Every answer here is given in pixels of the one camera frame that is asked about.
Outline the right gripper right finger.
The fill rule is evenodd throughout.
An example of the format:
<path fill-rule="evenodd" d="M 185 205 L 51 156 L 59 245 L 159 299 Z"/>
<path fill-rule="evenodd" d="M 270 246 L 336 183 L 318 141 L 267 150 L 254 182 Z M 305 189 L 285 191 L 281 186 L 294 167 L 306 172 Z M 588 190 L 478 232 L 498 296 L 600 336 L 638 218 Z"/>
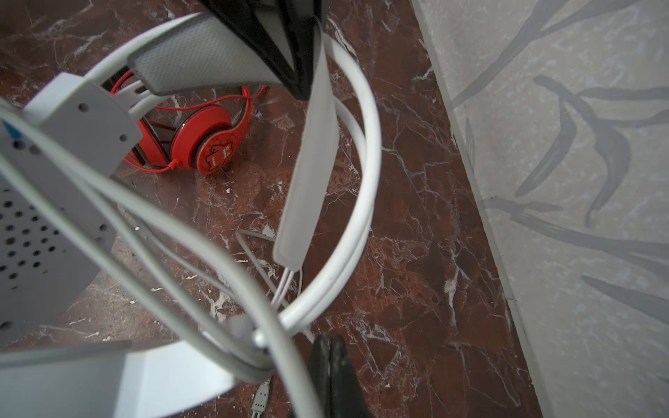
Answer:
<path fill-rule="evenodd" d="M 346 343 L 341 336 L 334 338 L 330 348 L 330 416 L 371 417 Z"/>

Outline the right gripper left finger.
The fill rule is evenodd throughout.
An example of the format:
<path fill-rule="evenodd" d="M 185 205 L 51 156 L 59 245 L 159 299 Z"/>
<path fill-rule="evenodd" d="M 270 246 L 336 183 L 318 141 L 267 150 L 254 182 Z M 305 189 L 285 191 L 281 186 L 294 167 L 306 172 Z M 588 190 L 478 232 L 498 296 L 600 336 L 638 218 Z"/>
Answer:
<path fill-rule="evenodd" d="M 327 335 L 317 335 L 307 369 L 318 396 L 323 416 L 331 412 L 331 340 Z"/>

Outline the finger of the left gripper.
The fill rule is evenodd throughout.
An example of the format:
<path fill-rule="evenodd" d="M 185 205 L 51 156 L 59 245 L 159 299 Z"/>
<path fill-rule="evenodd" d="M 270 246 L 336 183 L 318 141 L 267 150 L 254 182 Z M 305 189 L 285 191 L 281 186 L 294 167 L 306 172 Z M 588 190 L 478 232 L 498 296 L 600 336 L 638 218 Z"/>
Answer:
<path fill-rule="evenodd" d="M 309 99 L 324 1 L 213 0 L 201 4 L 262 59 L 295 99 Z"/>

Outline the red black headphones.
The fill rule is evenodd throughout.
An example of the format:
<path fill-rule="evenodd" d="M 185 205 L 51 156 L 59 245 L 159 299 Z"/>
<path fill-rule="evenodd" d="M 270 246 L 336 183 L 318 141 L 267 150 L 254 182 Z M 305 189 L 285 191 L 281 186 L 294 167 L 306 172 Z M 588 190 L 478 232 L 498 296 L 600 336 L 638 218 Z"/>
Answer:
<path fill-rule="evenodd" d="M 227 95 L 196 106 L 178 126 L 151 122 L 138 123 L 142 139 L 125 157 L 125 163 L 141 172 L 163 173 L 175 169 L 193 170 L 205 176 L 224 167 L 239 150 L 247 134 L 253 102 L 267 87 L 253 94 L 247 86 L 240 94 Z M 242 99 L 245 102 L 241 120 L 234 124 L 219 102 Z"/>

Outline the white headphones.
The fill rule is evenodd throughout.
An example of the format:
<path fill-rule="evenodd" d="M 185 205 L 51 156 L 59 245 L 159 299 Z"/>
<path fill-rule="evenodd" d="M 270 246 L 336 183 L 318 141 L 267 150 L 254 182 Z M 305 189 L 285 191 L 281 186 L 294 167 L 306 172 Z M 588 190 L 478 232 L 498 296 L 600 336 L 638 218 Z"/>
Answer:
<path fill-rule="evenodd" d="M 294 417 L 324 417 L 294 344 L 338 297 L 369 237 L 382 133 L 362 69 L 324 30 L 289 194 L 273 240 L 278 282 L 113 179 L 166 99 L 278 85 L 206 8 L 130 39 L 87 74 L 57 75 L 24 108 L 1 104 L 1 340 L 14 341 L 106 272 L 176 341 L 1 355 L 1 413 L 165 417 L 278 374 Z"/>

